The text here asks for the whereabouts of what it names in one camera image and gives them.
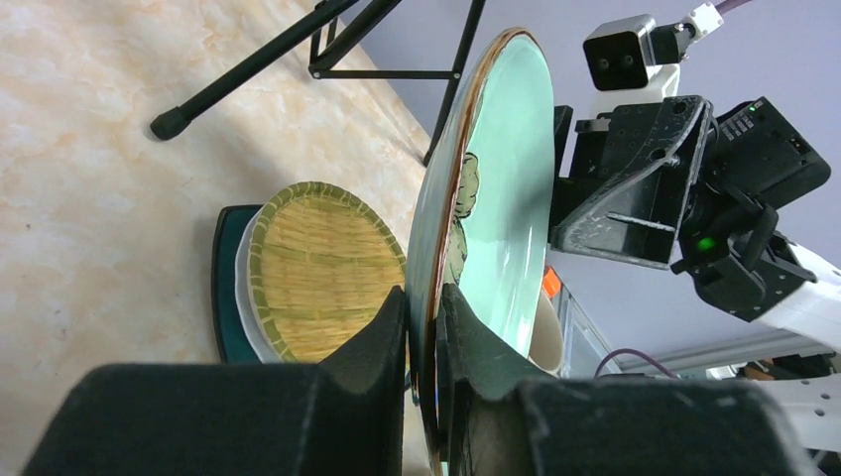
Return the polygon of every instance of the light green plate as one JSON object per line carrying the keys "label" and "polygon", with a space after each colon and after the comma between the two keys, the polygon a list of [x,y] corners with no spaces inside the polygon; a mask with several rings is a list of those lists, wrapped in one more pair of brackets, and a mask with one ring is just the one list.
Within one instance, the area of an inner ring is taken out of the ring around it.
{"label": "light green plate", "polygon": [[552,109],[540,47],[527,31],[506,30],[459,91],[432,152],[406,276],[413,382],[427,435],[435,417],[433,320],[443,283],[458,283],[482,322],[528,353],[553,184]]}

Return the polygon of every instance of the green indicator light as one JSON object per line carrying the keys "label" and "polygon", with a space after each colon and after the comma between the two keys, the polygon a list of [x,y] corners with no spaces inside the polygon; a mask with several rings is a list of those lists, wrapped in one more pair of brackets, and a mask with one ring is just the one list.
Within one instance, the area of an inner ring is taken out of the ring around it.
{"label": "green indicator light", "polygon": [[699,241],[698,244],[695,245],[695,247],[698,249],[698,251],[709,251],[715,248],[715,240],[713,240],[712,238],[704,238],[701,241]]}

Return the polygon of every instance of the tripod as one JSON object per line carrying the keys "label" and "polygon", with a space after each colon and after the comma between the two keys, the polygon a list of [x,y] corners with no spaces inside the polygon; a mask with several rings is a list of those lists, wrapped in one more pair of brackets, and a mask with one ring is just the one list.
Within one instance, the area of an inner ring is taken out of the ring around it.
{"label": "tripod", "polygon": [[[441,108],[435,124],[435,130],[432,133],[429,150],[423,158],[423,164],[427,165],[431,151],[435,148],[441,136],[444,123],[452,108],[455,91],[458,89],[458,83],[464,71],[464,64],[467,61],[467,55],[470,53],[470,47],[473,44],[473,37],[476,35],[476,27],[479,24],[479,18],[482,15],[485,0],[472,0],[470,10],[467,13],[464,32],[461,35],[461,41],[458,44],[455,60],[450,70],[333,70],[332,68],[353,47],[359,44],[365,35],[371,32],[402,0],[372,0],[336,36],[338,16],[358,1],[322,0],[315,5],[312,13],[307,14],[286,31],[277,35],[262,48],[234,66],[231,70],[222,74],[218,79],[200,90],[184,104],[174,107],[158,116],[150,125],[153,134],[163,141],[177,136],[186,129],[193,119],[200,116],[207,109],[210,109],[214,104],[254,77],[258,72],[265,69],[269,64],[291,51],[294,47],[306,40],[307,37],[310,37],[308,70],[315,79],[445,79],[447,81],[446,91],[441,101]],[[324,50],[319,52],[321,29],[327,25],[329,26],[327,27],[326,45],[324,46]]]}

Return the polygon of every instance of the mug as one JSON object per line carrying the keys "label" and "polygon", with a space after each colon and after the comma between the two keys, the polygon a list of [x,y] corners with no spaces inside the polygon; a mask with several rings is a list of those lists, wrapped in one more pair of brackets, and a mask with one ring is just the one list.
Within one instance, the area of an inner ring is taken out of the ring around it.
{"label": "mug", "polygon": [[560,319],[549,297],[541,292],[528,359],[544,372],[557,376],[562,356],[563,330],[560,328]]}

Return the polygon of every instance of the painted design on plate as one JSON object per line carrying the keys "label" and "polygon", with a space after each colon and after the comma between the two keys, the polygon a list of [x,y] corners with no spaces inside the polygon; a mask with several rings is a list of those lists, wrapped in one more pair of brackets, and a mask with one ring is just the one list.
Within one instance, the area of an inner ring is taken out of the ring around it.
{"label": "painted design on plate", "polygon": [[452,215],[449,239],[447,240],[446,263],[444,265],[445,283],[459,284],[464,264],[467,262],[467,237],[461,221],[470,216],[476,195],[479,193],[479,158],[472,152],[464,154],[461,166],[461,178],[455,196],[455,209]]}

